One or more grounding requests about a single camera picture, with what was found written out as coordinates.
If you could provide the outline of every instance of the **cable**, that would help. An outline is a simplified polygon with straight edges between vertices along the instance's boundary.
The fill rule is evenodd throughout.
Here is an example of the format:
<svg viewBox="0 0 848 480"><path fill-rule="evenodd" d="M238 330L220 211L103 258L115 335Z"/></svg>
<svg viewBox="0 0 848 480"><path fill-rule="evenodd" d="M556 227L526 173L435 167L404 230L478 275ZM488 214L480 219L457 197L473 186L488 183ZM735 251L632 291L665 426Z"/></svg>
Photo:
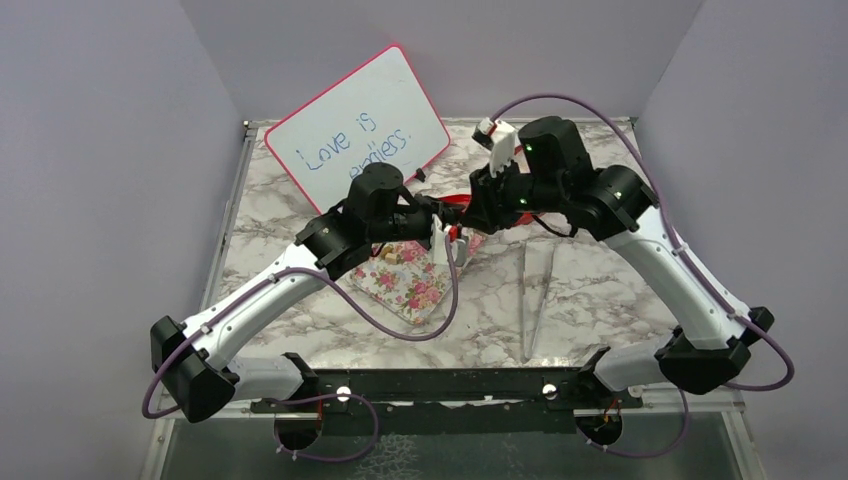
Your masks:
<svg viewBox="0 0 848 480"><path fill-rule="evenodd" d="M586 434L583 433L582 431L580 432L580 434L583 435L583 438L586 439L586 444L591 445L592 447L594 447L597 450L600 450L601 452L604 452L604 453L609 454L609 455L614 455L616 457L642 458L642 459L661 457L661 456L671 452L672 450L674 450L678 446L680 446L680 444L686 438L686 435L689 433L689 426L690 426L690 423L691 423L691 415L689 415L689 401L686 400L686 394L683 392L683 390L678 390L678 391L680 392L680 398L683 401L683 426L680 427L680 433L677 434L677 438L675 438L673 442L671 442L670 444L668 444L667 447L665 447L661 450L657 450L656 452L645 452L645 453L625 452L625 451L622 451L622 450L616 450L616 449L613 449L613 448L609 448L605 445L598 445L597 443L593 442L592 440L589 440L589 437L587 437Z"/></svg>
<svg viewBox="0 0 848 480"><path fill-rule="evenodd" d="M557 237L561 237L561 238L571 238L571 236L569 236L569 235L567 235L567 234L565 234L565 233L562 233L562 232L559 232L559 231L557 231L557 230L554 230L554 229L553 229L553 227L551 227L550 225L548 225L547 223L545 223L545 221L544 221L544 220L542 220L541 218L539 218L539 216L538 216L538 215L535 215L535 214L534 214L534 215L531 215L531 217L533 218L533 221L534 221L534 222L536 222L536 223L538 223L539 225L541 225L541 227L542 227L542 228L544 228L545 230L547 230L549 233L552 233L552 234L556 235Z"/></svg>
<svg viewBox="0 0 848 480"><path fill-rule="evenodd" d="M377 446L377 442L380 440L380 418L377 416L377 410L374 408L374 405L371 402L369 402L368 400L366 400L365 397L362 397L362 396L357 395L355 393L345 393L345 394L328 393L328 394L325 394L325 395L318 395L316 397L303 398L303 399L299 399L299 400L273 400L273 399L269 399L269 400L276 402L280 405L303 405L304 403L323 402L324 400L327 400L329 398L339 398L339 397L350 397L350 398L353 398L355 400L358 400L363 405L365 405L366 408L368 408L368 412L371 413L371 418L374 419L374 432L371 434L371 438L368 440L368 444L366 444L365 447L362 448L362 450L360 450L356 453L350 454L350 455L345 455L344 457L322 457L320 455L312 455L310 453L300 453L298 450L289 450L280 441L279 431L277 429L277 425L275 424L274 425L274 441L277 442L277 453L286 452L288 454L291 454L292 460L296 460L298 458L305 458L307 460L316 460L318 462L325 462L325 463L350 462L350 461L353 461L353 460L358 460L358 459L364 457L365 455L368 455L368 453L370 453L371 450L373 450L374 447Z"/></svg>
<svg viewBox="0 0 848 480"><path fill-rule="evenodd" d="M215 316L213 316L206 323L204 323L203 327L205 328L201 327L196 332L191 334L188 338L183 340L183 342L170 355L168 355L168 358L166 358L165 361L162 362L162 366L160 366L159 369L156 371L156 374L153 375L153 380L150 382L150 385L148 385L147 387L147 391L144 393L144 400L141 405L141 414L144 416L144 418L155 420L157 418L162 418L179 410L179 406L174 406L158 412L150 411L150 400L153 398L153 393L156 390L156 386L159 385L159 383L162 381L162 378L165 376L165 372L168 371L168 369L171 367L171 365L174 364L176 359L179 358L179 356L192 343L194 343L195 341L197 341L197 339L204 335L204 330L208 332L213 327L215 327L215 325L221 322L224 317L232 313L233 310L235 310L242 303L246 302L248 299L253 297L257 292L267 287L268 285L275 284L283 277L287 277L289 275L305 274L315 277L318 280L321 280L328 287L335 290L336 293L338 293L339 296L341 296L342 299L347 302L347 304L350 305L356 311L356 313L358 313L368 323L377 328L377 330L380 330L386 335L389 335L390 337L394 337L400 340L406 340L408 342L424 342L438 337L439 335L444 333L445 330L448 329L451 323L453 323L454 316L456 316L456 310L459 306L459 278L456 272L456 259L454 259L453 255L451 254L453 249L450 245L450 236L445 236L445 248L448 252L448 270L450 271L451 289L453 290L453 292L451 295L451 306L450 310L448 311L448 315L445 318L445 321L442 322L442 325L439 326L439 328L437 328L436 330L423 335L407 335L404 333L396 332L390 329L389 327L386 327L377 319L369 315L368 312L365 311L365 309L363 309L358 303L356 303L356 300L354 300L347 292L342 289L342 287L340 287L336 282L330 280L326 273L318 272L309 268L289 267L277 273L274 273L272 275L274 277L274 281L271 281L270 278L264 278L259 281L256 285L241 294L238 298L233 300L232 303L222 308L217 314L215 314Z"/></svg>
<svg viewBox="0 0 848 480"><path fill-rule="evenodd" d="M491 120L494 122L501 115L503 115L516 105L528 102L530 100L536 100L541 98L555 98L580 105L581 107L595 114L595 116L601 119L605 124L607 124L607 126L612 129L613 133L615 133L615 135L622 141L622 143L624 143L624 146L627 147L627 150L636 160L636 163L639 164L639 167L642 169L642 171L645 173L645 177L647 177L648 179L648 183L651 184L654 189L654 192L657 194L657 201L660 205L659 210L660 216L662 218L663 228L665 229L666 234L668 235L668 238L671 241L671 245L674 247L675 251L678 252L680 259L683 261L689 271L692 272L692 275L698 280L698 283L700 283L701 286L703 286L704 289L707 290L710 296L713 297L713 299L715 299L715 301L719 305L721 305L721 307L727 312L730 318L733 318L734 320L742 324L742 326L750 329L752 332L762 338L772 349L774 349L775 353L777 353L780 359L783 360L783 363L786 364L786 374L783 376L783 378L774 383L770 383L767 385L740 385L738 383L728 382L725 385L730 388L735 388L737 390L746 390L751 392L768 392L784 387L786 386L786 384L792 381L792 378L795 376L795 364L794 362L792 362L792 358L790 358L786 350L784 350L783 347L781 347L777 343L777 341L775 341L771 337L771 335L756 326L748 318L745 318L741 315L737 315L736 309L733 308L733 305L731 305L730 302L728 302L724 298L724 296L718 291L718 289L712 284L712 282L710 282L704 272L701 271L698 265L696 265L692 258L689 256L689 253L686 251L683 242L680 241L680 238L677 236L676 230L674 230L674 226L671 223L671 218L668 212L664 208L664 206L666 205L665 196L663 195L659 184L651 175L650 170L647 168L647 165L645 165L645 162L642 160L642 155L636 149L636 146L633 145L630 139L627 138L624 132L622 132L621 129L618 128L618 125L616 125L611 118L607 117L603 113L599 112L595 107L589 105L588 103L580 99L559 93L536 93L533 95L527 95L526 97L519 98L518 100L514 100L504 105L497 112L495 112L495 114L491 117Z"/></svg>

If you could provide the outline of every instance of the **gray wall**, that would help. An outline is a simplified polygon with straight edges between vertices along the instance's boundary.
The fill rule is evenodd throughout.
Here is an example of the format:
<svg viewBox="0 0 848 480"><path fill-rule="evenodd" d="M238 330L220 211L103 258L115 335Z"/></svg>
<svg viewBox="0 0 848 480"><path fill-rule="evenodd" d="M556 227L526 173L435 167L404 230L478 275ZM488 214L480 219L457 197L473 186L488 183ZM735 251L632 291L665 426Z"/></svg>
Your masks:
<svg viewBox="0 0 848 480"><path fill-rule="evenodd" d="M565 91L637 115L701 0L181 0L245 118L281 118L391 42L445 116ZM587 116L537 102L517 114Z"/></svg>
<svg viewBox="0 0 848 480"><path fill-rule="evenodd" d="M0 7L0 478L135 478L241 122L176 0Z"/></svg>
<svg viewBox="0 0 848 480"><path fill-rule="evenodd" d="M848 471L846 23L843 0L706 0L636 129L680 230L797 363L746 394L773 479ZM754 354L747 380L779 378Z"/></svg>

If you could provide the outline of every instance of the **marble table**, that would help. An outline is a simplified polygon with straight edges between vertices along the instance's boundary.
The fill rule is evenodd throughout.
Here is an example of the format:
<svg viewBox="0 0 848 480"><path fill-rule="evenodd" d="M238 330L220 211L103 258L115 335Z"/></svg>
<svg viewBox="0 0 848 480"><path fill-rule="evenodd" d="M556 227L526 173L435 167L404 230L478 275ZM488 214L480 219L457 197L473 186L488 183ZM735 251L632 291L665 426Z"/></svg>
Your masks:
<svg viewBox="0 0 848 480"><path fill-rule="evenodd" d="M467 193L468 173L486 163L487 152L471 140L468 122L446 121L450 147L413 181L413 193ZM293 241L315 210L263 142L271 123L260 124L245 187L230 234L219 298L272 262ZM628 122L620 124L635 142ZM612 131L600 123L579 125L596 166L625 164L640 171ZM568 231L560 215L554 227ZM541 358L522 359L519 286L526 242L557 242L553 281L545 310ZM425 333L444 319L445 299L421 326L412 327L354 288L339 283L372 315L395 330ZM252 357L297 352L313 368L450 368L576 365L602 345L624 346L663 335L671 313L635 271L615 253L581 232L558 240L538 225L490 236L460 280L460 307L450 329L429 342L408 343L374 329L330 289L310 296L257 335L242 353Z"/></svg>

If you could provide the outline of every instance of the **floral pouch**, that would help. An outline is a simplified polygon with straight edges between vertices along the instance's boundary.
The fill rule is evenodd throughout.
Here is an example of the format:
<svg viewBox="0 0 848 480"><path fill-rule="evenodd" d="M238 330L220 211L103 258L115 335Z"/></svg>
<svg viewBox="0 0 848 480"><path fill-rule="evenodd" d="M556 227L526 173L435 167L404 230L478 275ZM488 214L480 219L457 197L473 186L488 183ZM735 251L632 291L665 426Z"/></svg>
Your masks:
<svg viewBox="0 0 848 480"><path fill-rule="evenodd" d="M484 238L471 233L469 260ZM427 250L418 242L386 245L380 255L355 268L350 281L413 325L423 323L451 289L448 266L429 262Z"/></svg>

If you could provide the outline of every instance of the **whiteboard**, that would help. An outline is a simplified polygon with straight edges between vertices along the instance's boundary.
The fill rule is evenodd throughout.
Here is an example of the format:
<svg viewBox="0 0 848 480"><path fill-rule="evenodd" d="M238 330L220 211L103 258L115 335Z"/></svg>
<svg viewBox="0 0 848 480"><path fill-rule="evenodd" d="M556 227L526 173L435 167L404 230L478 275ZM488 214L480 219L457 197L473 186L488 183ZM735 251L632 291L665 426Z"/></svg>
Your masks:
<svg viewBox="0 0 848 480"><path fill-rule="evenodd" d="M409 181L450 136L400 45L389 45L269 128L265 144L321 213L342 200L370 163Z"/></svg>

